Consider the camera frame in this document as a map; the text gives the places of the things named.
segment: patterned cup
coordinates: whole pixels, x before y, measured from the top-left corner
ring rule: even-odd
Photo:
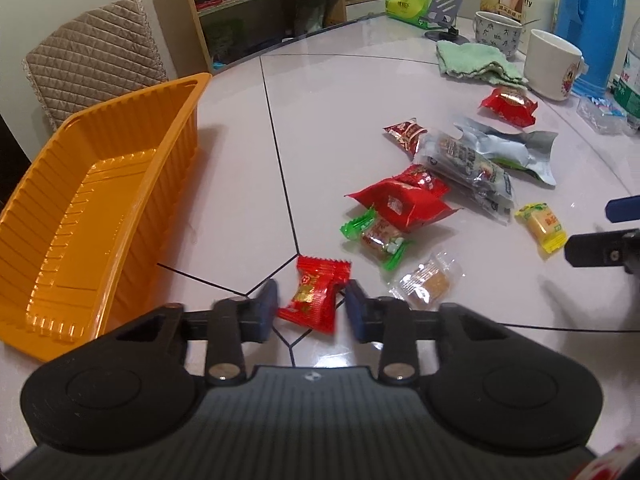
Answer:
[[[479,10],[474,18],[474,30],[476,43],[494,46],[511,57],[518,47],[522,25],[506,16]]]

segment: quilted chair cover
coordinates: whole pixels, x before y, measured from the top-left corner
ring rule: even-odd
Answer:
[[[54,130],[89,106],[167,81],[141,0],[82,13],[22,66]]]

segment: white thermos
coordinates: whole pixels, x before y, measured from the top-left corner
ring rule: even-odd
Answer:
[[[522,0],[522,23],[527,25],[522,29],[518,50],[527,53],[529,37],[534,28],[553,31],[556,0]]]

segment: white logo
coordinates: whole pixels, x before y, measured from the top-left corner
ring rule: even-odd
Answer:
[[[312,383],[315,383],[316,381],[322,379],[322,375],[320,375],[318,372],[309,372],[308,374],[304,374],[303,377],[307,381],[311,381]]]

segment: grey ribbed panel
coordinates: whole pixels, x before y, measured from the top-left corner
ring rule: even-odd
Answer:
[[[444,431],[418,395],[368,368],[262,367],[237,388],[210,390],[191,420],[143,449],[78,456],[47,446],[10,480],[566,480],[583,449],[514,458]]]

